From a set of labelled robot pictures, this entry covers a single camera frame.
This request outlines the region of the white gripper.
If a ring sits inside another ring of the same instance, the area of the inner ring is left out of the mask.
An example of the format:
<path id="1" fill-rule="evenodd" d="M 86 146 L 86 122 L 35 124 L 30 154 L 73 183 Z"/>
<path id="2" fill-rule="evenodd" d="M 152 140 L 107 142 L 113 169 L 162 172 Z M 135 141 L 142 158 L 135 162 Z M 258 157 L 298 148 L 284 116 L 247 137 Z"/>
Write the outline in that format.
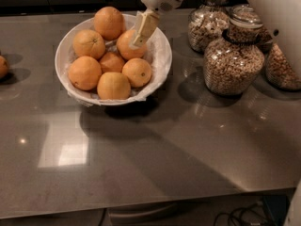
<path id="1" fill-rule="evenodd" d="M 145 45 L 156 30 L 160 19 L 157 12 L 169 12 L 181 4 L 180 0 L 141 0 L 141 2 L 147 9 L 136 14 L 135 32 L 130 39 L 130 47 L 133 49 Z"/>

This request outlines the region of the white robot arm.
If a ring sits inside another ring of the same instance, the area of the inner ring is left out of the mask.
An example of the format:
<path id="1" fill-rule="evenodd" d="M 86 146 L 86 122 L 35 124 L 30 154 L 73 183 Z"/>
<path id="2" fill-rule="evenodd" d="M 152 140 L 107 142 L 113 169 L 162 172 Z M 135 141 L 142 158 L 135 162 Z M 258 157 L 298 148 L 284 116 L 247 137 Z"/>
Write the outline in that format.
<path id="1" fill-rule="evenodd" d="M 183 0 L 141 0 L 146 6 L 146 11 L 142 15 L 138 15 L 137 20 L 137 35 L 134 35 L 132 44 L 141 47 L 145 44 L 154 33 L 154 29 L 158 26 L 160 16 L 171 10 L 178 8 Z M 293 69 L 297 75 L 300 75 L 301 62 L 301 0 L 246 0 L 251 7 L 259 14 L 269 32 L 272 33 L 272 39 L 276 40 L 284 55 L 291 62 Z M 295 124 L 285 123 L 280 129 L 283 136 L 299 136 L 297 142 L 300 142 L 300 120 L 298 122 L 298 131 L 294 127 Z M 297 156 L 299 162 L 293 157 L 284 158 L 283 162 L 276 162 L 272 166 L 272 179 L 286 180 L 287 185 L 289 179 L 292 183 L 293 176 L 298 175 L 296 190 L 293 194 L 291 204 L 285 215 L 282 226 L 301 226 L 301 162 L 300 155 Z"/>

